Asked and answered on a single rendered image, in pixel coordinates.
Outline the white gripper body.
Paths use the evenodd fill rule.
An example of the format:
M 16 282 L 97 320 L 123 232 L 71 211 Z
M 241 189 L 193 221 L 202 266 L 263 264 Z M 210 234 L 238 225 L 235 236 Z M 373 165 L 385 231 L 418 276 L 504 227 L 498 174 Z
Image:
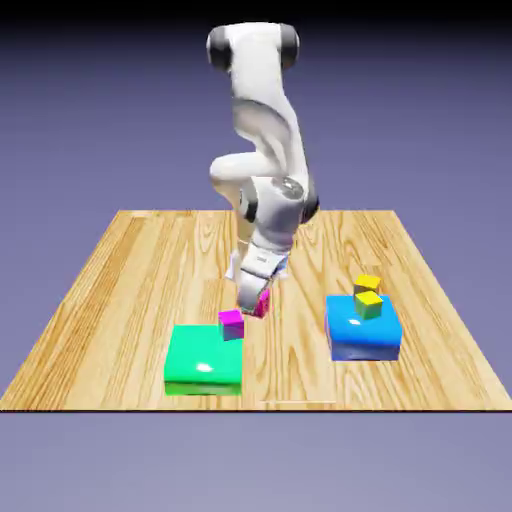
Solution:
M 258 275 L 245 269 L 240 269 L 237 277 L 237 303 L 246 311 L 253 311 L 261 293 L 268 287 L 273 278 L 272 274 Z

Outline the small magenta cube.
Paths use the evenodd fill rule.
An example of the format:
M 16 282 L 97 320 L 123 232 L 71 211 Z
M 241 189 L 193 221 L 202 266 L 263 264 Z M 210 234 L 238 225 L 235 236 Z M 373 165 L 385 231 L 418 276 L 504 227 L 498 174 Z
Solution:
M 242 309 L 244 314 L 254 316 L 257 318 L 264 318 L 270 307 L 270 290 L 265 289 L 261 292 L 258 302 L 253 310 Z
M 223 310 L 218 313 L 218 322 L 225 341 L 244 338 L 244 318 L 240 310 Z

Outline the small yellow cube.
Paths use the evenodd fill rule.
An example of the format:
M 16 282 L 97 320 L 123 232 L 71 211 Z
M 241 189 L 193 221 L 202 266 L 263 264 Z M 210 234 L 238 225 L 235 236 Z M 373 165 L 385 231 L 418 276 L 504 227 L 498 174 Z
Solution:
M 374 291 L 368 290 L 354 295 L 356 313 L 363 320 L 377 318 L 382 313 L 383 299 Z
M 365 292 L 379 293 L 381 278 L 374 275 L 361 274 L 357 277 L 353 285 L 353 295 Z

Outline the large green box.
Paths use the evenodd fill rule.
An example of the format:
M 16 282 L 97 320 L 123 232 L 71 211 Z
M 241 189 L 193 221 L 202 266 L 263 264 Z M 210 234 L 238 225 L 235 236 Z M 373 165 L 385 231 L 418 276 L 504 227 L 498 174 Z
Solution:
M 240 395 L 243 340 L 225 341 L 217 325 L 175 325 L 165 359 L 167 396 Z

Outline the large blue box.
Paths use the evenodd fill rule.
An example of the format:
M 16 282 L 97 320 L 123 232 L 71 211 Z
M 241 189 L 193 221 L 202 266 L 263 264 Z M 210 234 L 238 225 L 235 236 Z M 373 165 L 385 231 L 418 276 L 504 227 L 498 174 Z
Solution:
M 402 326 L 392 301 L 386 295 L 381 315 L 363 320 L 353 297 L 326 297 L 325 332 L 333 361 L 396 361 L 399 358 Z

